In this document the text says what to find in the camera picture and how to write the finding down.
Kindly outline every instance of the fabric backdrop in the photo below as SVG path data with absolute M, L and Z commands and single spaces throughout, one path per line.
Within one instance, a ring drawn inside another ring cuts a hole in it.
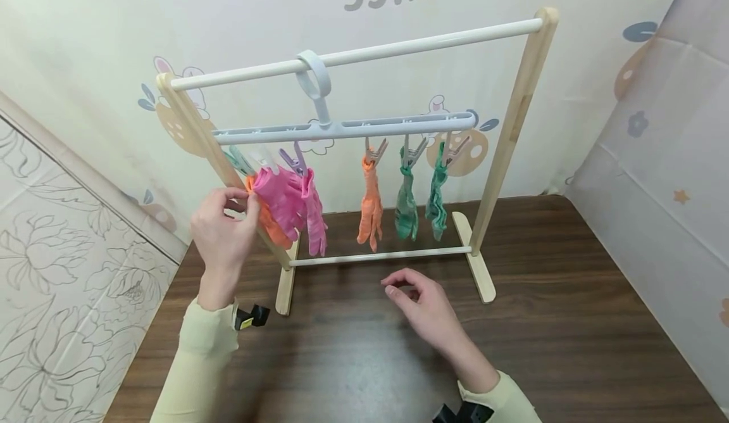
M 190 214 L 220 182 L 160 98 L 158 72 L 186 77 L 273 63 L 303 49 L 326 54 L 398 42 L 528 19 L 554 6 L 561 23 L 501 195 L 558 192 L 594 143 L 671 1 L 0 0 L 0 91 L 188 241 Z M 525 40 L 332 68 L 330 112 L 350 120 L 472 108 L 478 130 L 468 132 L 470 155 L 452 170 L 444 196 L 477 199 Z M 293 75 L 191 95 L 211 129 L 315 117 Z M 414 169 L 419 204 L 427 200 L 437 139 Z M 302 144 L 326 212 L 359 209 L 363 141 Z M 402 137 L 393 137 L 380 164 L 385 207 L 394 205 L 402 180 L 401 144 Z
M 728 41 L 729 0 L 676 0 L 567 191 L 727 417 Z

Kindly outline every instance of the star print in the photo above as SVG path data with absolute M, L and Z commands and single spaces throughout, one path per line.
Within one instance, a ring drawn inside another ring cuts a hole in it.
M 682 205 L 685 205 L 687 201 L 691 199 L 690 196 L 687 196 L 686 191 L 684 189 L 680 189 L 680 191 L 673 191 L 673 201 L 677 201 L 681 203 Z

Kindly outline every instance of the white horizontal rod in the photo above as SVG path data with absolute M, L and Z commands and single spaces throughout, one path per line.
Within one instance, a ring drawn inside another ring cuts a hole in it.
M 331 265 L 333 263 L 354 263 L 370 262 L 373 260 L 393 260 L 396 258 L 409 258 L 412 256 L 433 256 L 470 254 L 471 246 L 443 247 L 441 249 L 404 250 L 399 252 L 383 252 L 380 254 L 345 255 L 345 256 L 323 256 L 322 258 L 307 258 L 303 260 L 291 260 L 294 266 Z
M 382 44 L 376 47 L 352 49 L 341 53 L 320 55 L 327 67 L 344 66 L 350 63 L 366 62 L 366 60 L 385 59 L 404 54 L 422 53 L 433 49 L 451 48 L 464 44 L 488 42 L 505 39 L 517 35 L 531 34 L 542 28 L 542 19 L 517 21 L 493 25 L 490 27 L 464 30 L 452 34 L 426 37 L 424 39 L 407 40 L 406 42 Z M 208 73 L 196 77 L 177 78 L 170 83 L 175 91 L 188 91 L 200 87 L 218 86 L 231 82 L 248 81 L 249 79 L 277 77 L 288 73 L 302 72 L 308 67 L 301 60 L 269 63 L 264 66 L 237 68 L 226 72 Z

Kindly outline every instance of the hand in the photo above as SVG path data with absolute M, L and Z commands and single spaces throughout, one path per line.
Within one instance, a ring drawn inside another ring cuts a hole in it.
M 236 220 L 226 215 L 226 208 L 246 212 L 246 217 Z M 227 187 L 210 192 L 192 215 L 192 239 L 205 261 L 197 295 L 197 304 L 203 309 L 216 311 L 231 304 L 241 268 L 256 235 L 258 213 L 258 198 L 254 193 L 249 196 L 243 189 Z
M 446 292 L 436 281 L 418 271 L 403 268 L 388 275 L 380 282 L 387 296 L 399 307 L 413 330 L 437 351 L 467 341 L 456 313 L 448 302 Z M 399 287 L 413 286 L 408 293 Z
M 395 271 L 380 283 L 418 336 L 450 361 L 467 390 L 488 393 L 494 389 L 499 371 L 468 337 L 440 284 L 410 268 Z M 414 288 L 406 294 L 399 287 L 407 285 Z

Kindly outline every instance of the wooden base foot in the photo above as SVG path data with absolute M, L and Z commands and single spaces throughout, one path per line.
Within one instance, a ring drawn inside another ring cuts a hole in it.
M 463 213 L 454 212 L 452 214 L 454 215 L 454 224 L 456 224 L 456 231 L 461 239 L 461 244 L 468 246 L 471 241 L 471 224 Z M 486 263 L 481 256 L 481 251 L 478 251 L 476 255 L 466 254 L 466 259 L 471 268 L 473 280 L 476 282 L 476 288 L 478 288 L 481 301 L 484 304 L 490 303 L 497 297 L 497 289 L 491 280 L 489 270 L 486 268 Z
M 291 260 L 296 260 L 298 251 L 299 241 L 296 241 L 291 246 L 291 249 L 287 250 L 287 254 Z M 278 280 L 278 292 L 275 295 L 275 311 L 284 317 L 288 317 L 291 311 L 291 297 L 294 294 L 295 274 L 296 267 L 292 267 L 290 270 L 281 268 L 281 279 Z

